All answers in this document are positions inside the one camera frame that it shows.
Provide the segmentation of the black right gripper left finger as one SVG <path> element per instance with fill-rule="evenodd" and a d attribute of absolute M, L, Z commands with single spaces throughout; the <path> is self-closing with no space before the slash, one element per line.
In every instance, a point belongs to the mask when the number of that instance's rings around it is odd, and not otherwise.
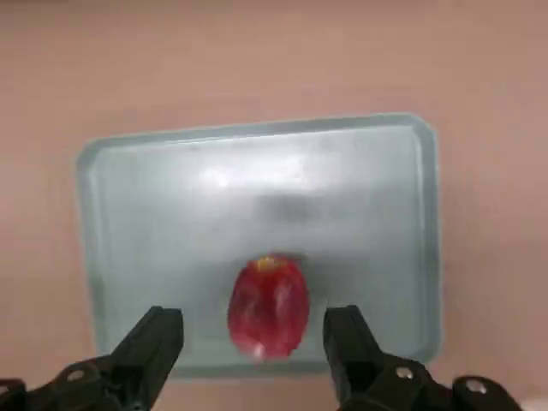
<path fill-rule="evenodd" d="M 150 410 L 184 344 L 182 311 L 152 307 L 107 355 L 75 362 L 28 389 L 1 380 L 2 410 Z"/>

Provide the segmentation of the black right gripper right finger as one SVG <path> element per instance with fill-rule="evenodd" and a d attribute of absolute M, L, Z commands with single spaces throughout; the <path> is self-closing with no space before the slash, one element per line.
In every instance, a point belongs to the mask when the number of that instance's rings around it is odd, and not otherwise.
<path fill-rule="evenodd" d="M 466 375 L 448 387 L 423 364 L 385 353 L 356 306 L 326 310 L 323 341 L 340 410 L 521 410 L 491 379 Z"/>

